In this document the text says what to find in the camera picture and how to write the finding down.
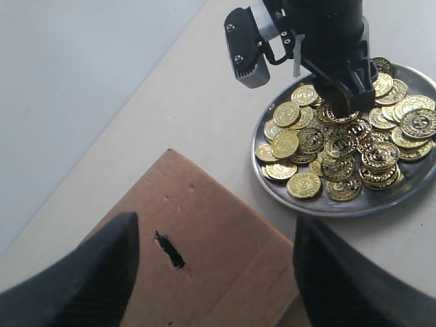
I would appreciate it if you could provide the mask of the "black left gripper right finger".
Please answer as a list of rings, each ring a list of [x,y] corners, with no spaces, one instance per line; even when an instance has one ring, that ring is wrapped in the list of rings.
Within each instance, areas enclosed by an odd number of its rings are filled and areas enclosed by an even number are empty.
[[[312,326],[435,325],[433,297],[364,257],[318,219],[297,219],[293,265]]]

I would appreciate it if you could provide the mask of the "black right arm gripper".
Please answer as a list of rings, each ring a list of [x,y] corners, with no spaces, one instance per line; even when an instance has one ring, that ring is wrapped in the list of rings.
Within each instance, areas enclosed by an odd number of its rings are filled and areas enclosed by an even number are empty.
[[[303,35],[301,65],[338,118],[375,103],[377,73],[369,58],[369,28],[361,1],[265,1],[274,26]]]

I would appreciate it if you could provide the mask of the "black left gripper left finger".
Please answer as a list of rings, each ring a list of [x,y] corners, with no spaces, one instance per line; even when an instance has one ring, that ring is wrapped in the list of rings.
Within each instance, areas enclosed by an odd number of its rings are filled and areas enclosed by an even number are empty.
[[[2,292],[1,325],[120,326],[139,255],[137,214],[118,214],[63,259]]]

